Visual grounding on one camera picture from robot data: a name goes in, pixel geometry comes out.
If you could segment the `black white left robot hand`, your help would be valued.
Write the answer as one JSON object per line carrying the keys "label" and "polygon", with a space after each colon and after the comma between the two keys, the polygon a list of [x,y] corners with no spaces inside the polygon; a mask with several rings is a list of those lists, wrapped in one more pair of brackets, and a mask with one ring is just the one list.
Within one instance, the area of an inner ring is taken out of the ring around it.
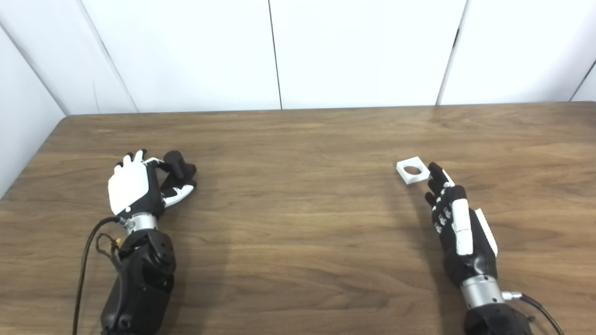
{"label": "black white left robot hand", "polygon": [[146,154],[142,149],[125,155],[108,181],[111,212],[119,218],[129,220],[142,213],[159,218],[196,188],[196,166],[180,151],[169,151],[162,159]]}

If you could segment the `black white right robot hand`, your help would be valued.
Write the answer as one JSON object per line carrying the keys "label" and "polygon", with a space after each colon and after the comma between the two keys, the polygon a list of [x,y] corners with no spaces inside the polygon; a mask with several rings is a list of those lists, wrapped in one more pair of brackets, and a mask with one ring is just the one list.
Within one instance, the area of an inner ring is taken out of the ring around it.
{"label": "black white right robot hand", "polygon": [[425,199],[444,252],[443,269],[460,285],[475,276],[498,278],[498,247],[485,217],[468,203],[466,189],[456,184],[436,162],[427,166],[429,192]]}

